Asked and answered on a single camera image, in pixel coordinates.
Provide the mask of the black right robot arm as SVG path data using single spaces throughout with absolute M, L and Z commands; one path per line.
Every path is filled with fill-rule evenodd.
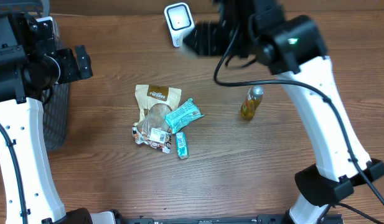
M 384 176 L 384 162 L 369 156 L 349 121 L 335 84 L 332 62 L 316 23 L 286 19 L 282 5 L 267 1 L 219 1 L 218 22 L 202 22 L 181 36 L 182 45 L 221 62 L 254 55 L 294 103 L 316 161 L 298 172 L 296 203 L 283 215 L 259 215 L 259 223 L 341 223 L 330 207 L 341 205 L 358 185 Z

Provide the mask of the small printed snack bag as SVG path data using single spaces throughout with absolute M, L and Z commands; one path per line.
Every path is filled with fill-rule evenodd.
M 136 144 L 146 144 L 165 154 L 171 151 L 172 130 L 162 128 L 151 128 L 147 131 L 140 131 L 137 126 L 132 127 L 132 135 Z

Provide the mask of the teal snack packet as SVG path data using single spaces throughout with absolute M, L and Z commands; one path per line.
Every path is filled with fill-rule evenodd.
M 165 115 L 164 119 L 170 126 L 172 134 L 176 134 L 191 122 L 202 117 L 204 117 L 204 114 L 202 114 L 200 109 L 194 104 L 193 99 L 189 98 L 176 110 Z

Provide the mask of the yellow bottle silver cap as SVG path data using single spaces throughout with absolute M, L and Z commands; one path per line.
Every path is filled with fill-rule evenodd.
M 245 101 L 241 106 L 241 115 L 245 119 L 252 119 L 263 99 L 264 89 L 261 86 L 253 86 L 248 90 Z

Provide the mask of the green Kleenex tissue pack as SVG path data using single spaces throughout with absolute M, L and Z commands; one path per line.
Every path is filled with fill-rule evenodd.
M 177 153 L 181 159 L 189 158 L 189 148 L 187 146 L 186 136 L 183 132 L 176 134 Z

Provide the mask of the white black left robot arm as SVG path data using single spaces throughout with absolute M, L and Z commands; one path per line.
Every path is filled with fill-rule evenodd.
M 114 223 L 112 211 L 66 211 L 50 171 L 41 94 L 91 78 L 82 45 L 59 49 L 51 17 L 0 15 L 0 166 L 8 223 Z

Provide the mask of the brown cookie pouch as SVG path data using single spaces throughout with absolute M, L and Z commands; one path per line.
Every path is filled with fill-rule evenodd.
M 135 97 L 140 110 L 137 130 L 149 137 L 152 128 L 168 131 L 164 117 L 179 106 L 182 90 L 168 86 L 136 85 Z

